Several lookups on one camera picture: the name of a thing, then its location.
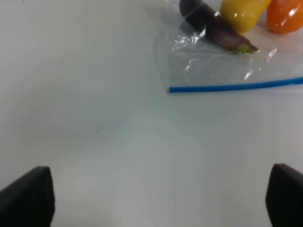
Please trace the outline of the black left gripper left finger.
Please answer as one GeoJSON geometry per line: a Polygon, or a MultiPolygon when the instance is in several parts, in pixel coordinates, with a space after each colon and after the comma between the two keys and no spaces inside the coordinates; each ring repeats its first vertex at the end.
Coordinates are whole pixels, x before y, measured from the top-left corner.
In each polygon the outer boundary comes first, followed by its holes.
{"type": "Polygon", "coordinates": [[[0,191],[2,227],[49,227],[55,213],[50,167],[37,166],[0,191]]]}

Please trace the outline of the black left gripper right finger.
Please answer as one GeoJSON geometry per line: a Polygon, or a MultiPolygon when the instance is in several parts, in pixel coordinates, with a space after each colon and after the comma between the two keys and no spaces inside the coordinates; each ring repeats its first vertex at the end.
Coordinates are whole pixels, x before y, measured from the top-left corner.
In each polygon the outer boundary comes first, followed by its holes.
{"type": "Polygon", "coordinates": [[[274,227],[303,225],[303,174],[286,164],[274,164],[270,173],[266,208],[274,227]]]}

